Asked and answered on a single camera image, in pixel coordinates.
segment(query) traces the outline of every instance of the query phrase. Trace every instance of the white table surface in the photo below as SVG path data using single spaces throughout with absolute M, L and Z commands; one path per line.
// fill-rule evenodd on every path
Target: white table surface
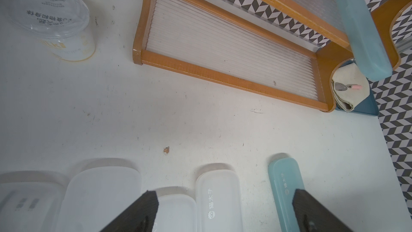
M 56 59 L 1 19 L 1 172 L 68 181 L 120 164 L 142 174 L 142 191 L 194 197 L 202 172 L 229 168 L 240 178 L 244 231 L 269 232 L 280 226 L 267 165 L 286 153 L 306 190 L 354 231 L 411 231 L 377 117 L 322 113 L 133 64 L 142 0 L 84 1 L 97 49 L 79 63 Z

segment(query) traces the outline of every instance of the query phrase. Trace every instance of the white plastic container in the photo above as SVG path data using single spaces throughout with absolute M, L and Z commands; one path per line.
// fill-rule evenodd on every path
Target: white plastic container
M 0 184 L 0 231 L 54 231 L 63 196 L 56 183 Z
M 89 9 L 82 0 L 4 0 L 9 19 L 35 34 L 56 57 L 81 61 L 95 44 Z
M 141 175 L 109 166 L 56 183 L 0 184 L 1 232 L 100 232 L 141 195 Z
M 185 194 L 158 198 L 152 232 L 196 232 L 196 202 Z
M 196 181 L 197 232 L 243 232 L 240 183 L 231 170 L 206 172 Z

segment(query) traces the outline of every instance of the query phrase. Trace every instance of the plastic cup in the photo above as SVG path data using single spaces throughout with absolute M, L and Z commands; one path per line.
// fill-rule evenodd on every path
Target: plastic cup
M 56 57 L 82 61 L 95 51 L 89 9 L 82 0 L 6 0 L 12 23 L 30 31 Z

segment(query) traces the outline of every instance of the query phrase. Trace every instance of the chevron tile wall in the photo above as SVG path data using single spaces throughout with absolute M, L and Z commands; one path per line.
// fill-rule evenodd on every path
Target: chevron tile wall
M 392 38 L 395 43 L 412 35 L 412 6 L 408 7 L 395 21 L 392 28 Z
M 412 218 L 412 49 L 391 77 L 371 84 L 379 122 Z

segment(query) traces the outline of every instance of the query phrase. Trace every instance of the beige cloth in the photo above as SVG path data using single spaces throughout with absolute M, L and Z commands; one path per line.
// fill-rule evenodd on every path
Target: beige cloth
M 335 82 L 345 85 L 358 84 L 362 85 L 362 89 L 347 89 L 345 91 L 335 90 Z M 369 96 L 369 83 L 366 77 L 360 72 L 355 63 L 345 65 L 338 68 L 332 77 L 333 94 L 335 95 L 336 103 L 345 111 L 353 111 L 353 109 Z

